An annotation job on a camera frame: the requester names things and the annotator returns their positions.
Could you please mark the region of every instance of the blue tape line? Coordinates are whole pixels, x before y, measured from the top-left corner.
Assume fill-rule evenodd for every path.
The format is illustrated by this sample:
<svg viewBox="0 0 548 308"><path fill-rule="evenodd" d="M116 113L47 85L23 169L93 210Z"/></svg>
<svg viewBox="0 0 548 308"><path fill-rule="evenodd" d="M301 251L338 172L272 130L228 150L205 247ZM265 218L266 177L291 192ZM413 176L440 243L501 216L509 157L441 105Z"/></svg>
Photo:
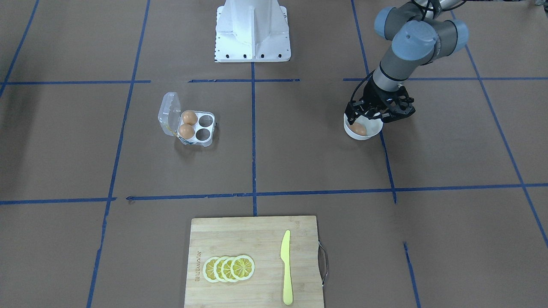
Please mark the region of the blue tape line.
<svg viewBox="0 0 548 308"><path fill-rule="evenodd" d="M299 82L300 79L255 79L255 82ZM189 83L208 82L253 82L253 79L193 79Z"/></svg>
<svg viewBox="0 0 548 308"><path fill-rule="evenodd" d="M548 183L525 184L526 187L548 187Z"/></svg>
<svg viewBox="0 0 548 308"><path fill-rule="evenodd" d="M102 246L105 241L105 231L106 231L106 218L109 215L110 211L110 200L106 202L105 214L103 215L103 224L101 227L101 245L95 254L95 263L93 266L92 282L89 286L88 302L86 308L91 308L93 301L93 293L95 291L95 282L97 281L97 272L99 271L99 262L101 261Z"/></svg>
<svg viewBox="0 0 548 308"><path fill-rule="evenodd" d="M548 80L548 77L480 77L480 80ZM363 78L343 78L342 81L361 81ZM416 77L409 78L410 81L458 81L458 80L478 80L477 77Z"/></svg>
<svg viewBox="0 0 548 308"><path fill-rule="evenodd" d="M257 171L255 135L255 63L251 62L251 121L252 121L252 173L253 173L253 216L257 216Z"/></svg>
<svg viewBox="0 0 548 308"><path fill-rule="evenodd" d="M149 17L149 8L150 8L150 0L147 0L146 9L145 9L145 16L144 16L143 22L142 22L141 36L139 38L139 45L137 47L137 54L135 55L135 64L133 65L132 82L130 83L129 92L128 92L128 99L125 103L124 118L122 120L122 127L120 129L120 137L118 139L118 148L116 150L116 158L114 160L114 167L112 168L112 177L111 177L110 188L109 188L109 198L112 198L112 193L114 191L114 183L116 181L116 173L118 171L118 162L120 160L120 153L122 152L122 143L123 143L123 140L124 140L125 122L128 118L129 104L132 100L133 86L134 86L133 82L135 81L135 76L137 75L137 67L139 66L139 56L141 55L142 42L143 42L143 39L145 37L146 20ZM93 293L95 291L95 282L96 282L97 273L98 273L98 270L99 270L99 262L101 260L101 252L102 252L103 242L105 240L106 224L107 224L107 217L108 217L109 211L110 211L110 204L111 204L111 201L108 200L106 202L106 206L105 206L105 215L103 216L103 225L102 225L102 230L101 230L101 245L99 246L99 249L97 250L97 255L95 256L95 265L94 265L94 268L93 268L92 282L91 282L91 285L89 287L88 302L87 302L86 308L91 308L91 306L92 306Z"/></svg>
<svg viewBox="0 0 548 308"><path fill-rule="evenodd" d="M105 202L116 200L116 198L74 198L74 199L37 199L37 200L7 200L1 201L0 206L11 204L47 204L47 203L83 203L83 202Z"/></svg>
<svg viewBox="0 0 548 308"><path fill-rule="evenodd" d="M363 64L366 67L366 73L369 74L369 66L367 65L366 50L363 46L362 33L359 29L358 16L356 14L356 6L354 5L354 0L350 0L350 1L352 3L352 12L354 13L354 22L356 23L356 30L358 32L359 46L362 49ZM383 144L384 154L385 154L385 157L386 157L386 170L388 172L388 178L390 180L390 188L391 188L391 191L392 191L392 197L394 199L394 204L395 204L395 203L397 203L398 198L396 196L396 190L394 189L394 179L392 178L392 170L390 168L390 160L388 158L388 151L386 150L386 144L384 143L384 137L383 137L382 132L380 132L380 139L381 139L381 143Z"/></svg>
<svg viewBox="0 0 548 308"><path fill-rule="evenodd" d="M548 80L548 77L481 77L481 80Z"/></svg>
<svg viewBox="0 0 548 308"><path fill-rule="evenodd" d="M411 264L411 258L409 257L409 248L407 242L403 242L403 249L406 251L407 267L409 268L409 275L411 276L411 284L413 284L413 293L415 293L416 307L420 308L419 291L416 287L415 272L413 271L413 264Z"/></svg>
<svg viewBox="0 0 548 308"><path fill-rule="evenodd" d="M526 184L528 187L548 187L548 183ZM448 190L480 190L480 189L506 189L520 188L521 184L501 185L471 185L471 186L431 186L431 187L402 187L402 188L381 188L381 189L353 189L353 190L311 190L311 191L270 191L256 192L259 197L264 196L295 196L295 195L338 195L346 193L376 193L376 192L409 192L409 191L448 191ZM143 200L169 200L169 199L199 199L199 198L231 198L231 197L252 197L252 192L240 193L217 193L209 195L175 195L175 196L130 196L129 201Z"/></svg>
<svg viewBox="0 0 548 308"><path fill-rule="evenodd" d="M189 81L189 83L204 82L251 82L251 79L193 79Z"/></svg>
<svg viewBox="0 0 548 308"><path fill-rule="evenodd" d="M348 190L305 190L305 191L272 191L258 192L257 196L296 196L296 195L339 195L346 193L392 192L389 188L380 189L348 189Z"/></svg>
<svg viewBox="0 0 548 308"><path fill-rule="evenodd" d="M477 80L477 78L476 77L416 77L416 78L409 78L408 80L412 80L412 81L423 81L423 80L431 80L431 81L450 80L450 81L456 81L456 80Z"/></svg>
<svg viewBox="0 0 548 308"><path fill-rule="evenodd" d="M92 80L92 81L14 81L7 85L34 85L34 84L118 84L118 83L151 83L151 80Z"/></svg>
<svg viewBox="0 0 548 308"><path fill-rule="evenodd" d="M23 43L25 42L25 38L27 37L28 30L31 27L32 20L34 19L34 15L36 13L36 9L38 8L38 3L40 0L36 0L35 6L32 8L31 17L28 19L27 27L25 28L25 32L23 32L23 37L21 37L21 41L19 42L19 45L17 46L17 50L15 50L15 55L13 56L12 63L9 65L8 73L6 74L4 78L4 84L0 88L0 97L2 97L2 94L4 93L6 83L9 80L9 76L12 74L13 67L15 66L15 62L17 61L17 57L19 56L19 52L21 51L21 47L23 46Z"/></svg>
<svg viewBox="0 0 548 308"><path fill-rule="evenodd" d="M354 5L354 0L350 0L352 3L352 11L354 12L354 22L356 23L356 30L358 31L359 46L362 48L363 64L366 68L366 75L369 75L369 66L367 65L366 50L363 47L362 41L362 31L359 30L358 15L356 14L356 6Z"/></svg>
<svg viewBox="0 0 548 308"><path fill-rule="evenodd" d="M241 193L214 193L209 195L178 195L178 196L129 196L128 201L143 201L143 200L174 200L174 199L204 199L204 198L232 198L232 197L251 197L252 192Z"/></svg>
<svg viewBox="0 0 548 308"><path fill-rule="evenodd" d="M394 178L392 177L392 169L390 168L390 160L388 159L388 151L386 150L386 144L384 142L383 131L381 130L380 142L383 144L384 156L386 157L386 170L388 171L388 179L390 180L390 189L392 190L392 197L394 198L394 204L398 203L398 196L396 195L396 189L394 187Z"/></svg>
<svg viewBox="0 0 548 308"><path fill-rule="evenodd" d="M255 82L300 82L300 79L255 79Z"/></svg>
<svg viewBox="0 0 548 308"><path fill-rule="evenodd" d="M446 190L475 190L475 189L503 189L520 188L521 184L501 185L470 185L470 186L435 186L435 187L403 187L396 188L396 191L446 191Z"/></svg>
<svg viewBox="0 0 548 308"><path fill-rule="evenodd" d="M453 18L455 19L455 13L451 11L451 14ZM523 189L523 193L525 194L525 197L527 199L527 202L529 203L529 207L531 208L531 212L533 212L533 216L535 217L536 225L538 226L540 233L542 234L542 237L544 239L544 243L546 247L548 248L548 237L546 236L546 232L544 231L543 225L540 222L539 216L536 212L535 206L533 205L533 201L531 200L531 197L529 196L529 192L527 191L527 187L525 183L523 182L523 178L521 176L520 170L517 167L516 160L514 159L514 156L512 154L512 151L510 150L510 145L508 144L508 141L506 140L506 136L504 135L504 131L502 126L500 125L499 119L496 116L495 109L493 107L493 104L491 103L491 99L489 98L489 94L487 94L487 90L485 88L485 85L483 84L483 81L480 76L480 72L476 66L476 62L474 61L474 58L472 56L472 53L470 52L470 48L468 47L468 44L465 46L466 52L468 53L468 57L470 58L470 61L472 62L472 66L474 68L474 71L476 71L476 76L479 81L479 84L481 85L481 88L483 90L483 95L485 95L485 99L487 100L487 104L489 105L489 109L491 110L491 114L493 115L493 119L495 120L496 127L499 130L500 136L503 139L504 146L506 147L506 151L508 152L508 156L510 156L510 160L512 161L512 165L514 167L514 170L516 171L516 175L520 181L521 187Z"/></svg>

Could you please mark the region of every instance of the white bowl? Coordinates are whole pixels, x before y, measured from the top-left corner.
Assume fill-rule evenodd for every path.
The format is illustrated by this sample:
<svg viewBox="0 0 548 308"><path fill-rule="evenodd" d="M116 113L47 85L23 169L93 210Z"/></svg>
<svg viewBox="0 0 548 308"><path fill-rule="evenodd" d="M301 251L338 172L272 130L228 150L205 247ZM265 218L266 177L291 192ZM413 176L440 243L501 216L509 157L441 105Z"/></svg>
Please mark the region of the white bowl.
<svg viewBox="0 0 548 308"><path fill-rule="evenodd" d="M378 133L380 133L380 131L383 129L383 121L381 119L375 119L375 120L370 120L364 116L359 116L355 123L359 123L363 126L366 127L366 130L367 130L367 136L362 136L362 135L358 135L356 133L354 133L351 129L350 129L350 124L348 123L348 117L346 117L346 114L344 114L344 130L346 131L346 133L348 134L348 136L356 139L356 140L367 140L375 135L377 135Z"/></svg>

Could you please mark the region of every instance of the wooden cutting board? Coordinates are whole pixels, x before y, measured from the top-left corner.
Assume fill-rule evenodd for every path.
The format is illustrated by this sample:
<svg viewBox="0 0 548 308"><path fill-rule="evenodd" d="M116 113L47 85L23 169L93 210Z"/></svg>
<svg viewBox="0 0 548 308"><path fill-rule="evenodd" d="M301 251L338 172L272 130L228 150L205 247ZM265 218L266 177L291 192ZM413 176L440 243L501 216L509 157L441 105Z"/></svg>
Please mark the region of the wooden cutting board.
<svg viewBox="0 0 548 308"><path fill-rule="evenodd" d="M291 230L293 304L283 303L282 238ZM203 263L213 256L246 254L255 261L248 280L210 283ZM315 216L195 218L190 231L185 308L324 308Z"/></svg>

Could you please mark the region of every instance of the lemon slice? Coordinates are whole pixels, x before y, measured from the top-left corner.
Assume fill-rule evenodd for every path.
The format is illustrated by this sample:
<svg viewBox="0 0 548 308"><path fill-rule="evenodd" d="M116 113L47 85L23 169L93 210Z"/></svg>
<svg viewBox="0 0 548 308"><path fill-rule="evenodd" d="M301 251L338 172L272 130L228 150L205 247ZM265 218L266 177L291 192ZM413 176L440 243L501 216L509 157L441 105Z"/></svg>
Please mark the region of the lemon slice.
<svg viewBox="0 0 548 308"><path fill-rule="evenodd" d="M204 273L205 280L209 282L219 282L219 280L215 278L215 270L214 270L215 261L217 261L218 258L219 258L218 256L213 256L204 263L204 268L202 271Z"/></svg>
<svg viewBox="0 0 548 308"><path fill-rule="evenodd" d="M235 258L227 258L224 260L221 264L221 277L223 277L224 280L229 282L237 282L238 279L236 279L232 272L230 271L230 267L232 266L232 262Z"/></svg>
<svg viewBox="0 0 548 308"><path fill-rule="evenodd" d="M232 261L230 273L238 280L250 279L255 271L255 262L248 255L239 255Z"/></svg>
<svg viewBox="0 0 548 308"><path fill-rule="evenodd" d="M213 272L213 274L215 275L215 278L220 281L220 282L226 282L226 279L224 279L222 277L222 268L221 268L221 265L222 263L226 260L230 258L229 256L222 256L220 258L218 258L216 261L215 261L215 264L213 265L213 268L215 269L215 271Z"/></svg>

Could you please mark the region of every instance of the yellow knife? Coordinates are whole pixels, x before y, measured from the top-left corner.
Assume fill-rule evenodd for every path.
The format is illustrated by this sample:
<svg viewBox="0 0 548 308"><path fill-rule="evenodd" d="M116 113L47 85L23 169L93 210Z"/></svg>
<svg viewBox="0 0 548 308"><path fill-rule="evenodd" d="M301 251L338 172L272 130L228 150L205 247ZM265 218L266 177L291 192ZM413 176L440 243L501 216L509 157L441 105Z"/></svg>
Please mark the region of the yellow knife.
<svg viewBox="0 0 548 308"><path fill-rule="evenodd" d="M291 231L286 230L286 234L283 236L282 249L279 256L285 264L285 271L283 274L283 302L286 305L293 303L293 286L291 285L291 268L289 264L289 238Z"/></svg>

